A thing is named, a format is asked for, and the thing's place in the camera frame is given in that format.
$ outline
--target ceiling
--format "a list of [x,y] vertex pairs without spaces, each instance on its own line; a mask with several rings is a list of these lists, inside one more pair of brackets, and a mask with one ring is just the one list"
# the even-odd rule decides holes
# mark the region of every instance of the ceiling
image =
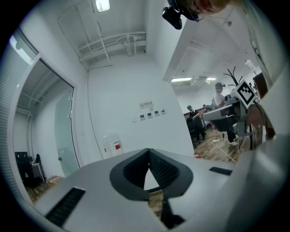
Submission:
[[34,110],[41,104],[48,92],[63,80],[52,72],[43,62],[38,61],[29,74],[19,101],[18,107]]
[[[227,21],[231,21],[232,25],[228,26]],[[206,17],[198,23],[198,29],[175,70],[174,78],[206,75],[222,81],[227,68],[233,70],[236,66],[235,76],[239,78],[249,73],[245,66],[247,59],[257,65],[242,10],[229,5],[213,17]],[[172,83],[174,89],[192,88],[193,91],[204,85],[206,82],[198,82],[193,86],[186,83],[177,86],[177,82]]]
[[58,23],[78,53],[80,61],[86,66],[106,58],[99,28],[109,55],[124,53],[132,56],[135,51],[140,50],[139,47],[145,49],[145,2],[110,0],[111,8],[108,11],[96,11],[93,15],[89,0],[63,0],[57,3],[62,9],[58,15]]

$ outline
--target water bottle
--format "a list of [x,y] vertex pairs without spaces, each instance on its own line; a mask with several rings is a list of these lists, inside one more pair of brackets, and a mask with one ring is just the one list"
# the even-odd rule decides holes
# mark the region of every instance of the water bottle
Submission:
[[116,133],[109,133],[103,136],[103,146],[106,158],[114,157],[123,154],[120,138]]

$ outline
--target sign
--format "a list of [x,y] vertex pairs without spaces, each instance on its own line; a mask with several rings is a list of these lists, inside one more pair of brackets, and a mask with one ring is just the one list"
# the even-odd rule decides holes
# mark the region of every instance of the sign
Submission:
[[152,107],[153,106],[153,102],[152,101],[145,101],[139,104],[140,109],[145,109],[148,107]]

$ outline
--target table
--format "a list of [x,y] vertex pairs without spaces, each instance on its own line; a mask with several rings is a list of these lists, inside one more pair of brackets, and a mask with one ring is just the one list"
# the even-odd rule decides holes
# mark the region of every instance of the table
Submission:
[[41,179],[42,179],[43,182],[45,182],[45,180],[44,180],[44,176],[42,175],[42,172],[41,172],[41,169],[40,169],[40,163],[37,163],[37,164],[31,164],[31,165],[32,165],[32,167],[38,167],[39,172],[40,172]]

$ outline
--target glass door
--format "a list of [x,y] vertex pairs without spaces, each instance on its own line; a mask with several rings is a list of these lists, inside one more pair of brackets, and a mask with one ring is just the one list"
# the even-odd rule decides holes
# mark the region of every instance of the glass door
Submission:
[[73,88],[56,104],[55,109],[55,140],[58,149],[58,160],[65,177],[79,169],[73,146],[71,110]]

